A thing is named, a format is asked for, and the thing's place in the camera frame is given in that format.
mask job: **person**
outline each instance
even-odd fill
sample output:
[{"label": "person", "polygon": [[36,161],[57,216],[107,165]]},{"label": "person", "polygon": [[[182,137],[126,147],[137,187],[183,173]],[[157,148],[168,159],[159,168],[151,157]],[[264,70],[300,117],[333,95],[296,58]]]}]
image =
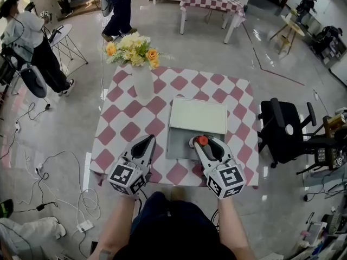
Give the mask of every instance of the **person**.
[{"label": "person", "polygon": [[113,41],[112,36],[132,34],[137,31],[130,26],[131,0],[110,0],[113,4],[113,16],[102,31],[102,37],[107,41]]},{"label": "person", "polygon": [[314,9],[314,2],[317,0],[302,0],[300,2],[300,5],[297,6],[297,11],[298,11],[298,18],[297,18],[297,22],[301,23],[301,20],[304,18],[305,15],[307,15],[310,10],[312,9],[314,12],[316,12],[316,10]]},{"label": "person", "polygon": [[342,36],[342,29],[334,26],[326,26],[316,36],[315,43],[312,48],[317,55],[320,55],[325,48],[327,48],[332,40],[337,39],[338,36]]},{"label": "person", "polygon": [[155,192],[131,222],[135,200],[120,197],[88,259],[140,259],[150,251],[151,259],[255,260],[231,197],[218,201],[219,232],[198,206],[182,199],[177,188],[170,201]]},{"label": "person", "polygon": [[10,260],[20,252],[40,246],[49,238],[60,239],[65,235],[66,229],[55,217],[42,218],[23,225],[0,218],[0,255]]},{"label": "person", "polygon": [[75,80],[67,81],[41,30],[44,24],[48,23],[48,18],[39,18],[28,11],[20,14],[17,2],[18,0],[6,0],[0,7],[0,17],[7,20],[5,38],[17,37],[31,45],[34,48],[31,64],[39,69],[47,85],[58,93],[58,96],[69,96],[75,86]]}]

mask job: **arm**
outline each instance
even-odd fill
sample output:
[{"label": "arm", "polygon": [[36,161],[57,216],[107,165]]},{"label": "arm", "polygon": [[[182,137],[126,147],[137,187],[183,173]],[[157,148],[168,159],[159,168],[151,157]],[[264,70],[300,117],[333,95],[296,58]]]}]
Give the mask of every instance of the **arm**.
[{"label": "arm", "polygon": [[21,15],[24,16],[25,24],[29,26],[29,28],[33,31],[39,32],[44,26],[44,23],[45,23],[44,19],[39,18],[38,16],[28,11],[24,11]]},{"label": "arm", "polygon": [[0,240],[1,243],[1,252],[3,254],[3,257],[5,260],[12,260],[12,256],[11,253],[9,251],[9,249],[7,248],[7,245],[5,244],[5,242],[3,240]]},{"label": "arm", "polygon": [[219,238],[237,260],[255,260],[231,197],[218,200]]},{"label": "arm", "polygon": [[110,251],[114,256],[128,244],[134,207],[134,199],[126,196],[120,197],[120,202],[108,218],[98,245],[88,260],[98,260],[102,249]]}]

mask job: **chair armrest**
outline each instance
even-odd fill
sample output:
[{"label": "chair armrest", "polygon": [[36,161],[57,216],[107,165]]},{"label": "chair armrest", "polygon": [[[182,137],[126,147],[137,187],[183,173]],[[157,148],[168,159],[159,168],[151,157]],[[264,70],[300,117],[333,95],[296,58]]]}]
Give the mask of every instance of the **chair armrest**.
[{"label": "chair armrest", "polygon": [[310,114],[312,126],[316,126],[317,125],[316,115],[314,114],[314,110],[313,110],[312,104],[308,102],[307,103],[307,107],[309,109],[309,114]]},{"label": "chair armrest", "polygon": [[272,98],[270,99],[272,110],[273,110],[273,115],[275,118],[275,121],[277,122],[278,127],[284,128],[285,123],[284,123],[284,118],[282,115],[280,103],[278,102],[277,98]]},{"label": "chair armrest", "polygon": [[317,121],[316,121],[316,115],[314,114],[314,110],[312,107],[311,103],[307,103],[307,107],[309,109],[309,115],[308,117],[300,124],[301,128],[304,128],[307,124],[309,124],[310,122],[312,123],[312,126],[316,126],[317,125]]}]

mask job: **wall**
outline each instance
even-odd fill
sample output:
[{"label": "wall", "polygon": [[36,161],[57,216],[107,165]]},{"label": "wall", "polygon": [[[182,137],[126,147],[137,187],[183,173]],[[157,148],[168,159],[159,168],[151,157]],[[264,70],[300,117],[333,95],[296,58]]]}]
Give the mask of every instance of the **wall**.
[{"label": "wall", "polygon": [[[300,2],[301,0],[288,0],[287,5],[296,8]],[[314,8],[317,12],[315,18],[322,26],[333,25],[346,32],[341,39],[347,44],[347,5],[341,0],[317,0]]]}]

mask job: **hat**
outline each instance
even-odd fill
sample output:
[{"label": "hat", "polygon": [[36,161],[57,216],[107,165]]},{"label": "hat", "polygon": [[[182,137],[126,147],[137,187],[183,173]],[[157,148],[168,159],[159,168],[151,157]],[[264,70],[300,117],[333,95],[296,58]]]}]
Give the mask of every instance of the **hat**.
[{"label": "hat", "polygon": [[6,0],[0,6],[0,18],[7,17],[10,14],[11,7],[16,5],[19,0]]}]

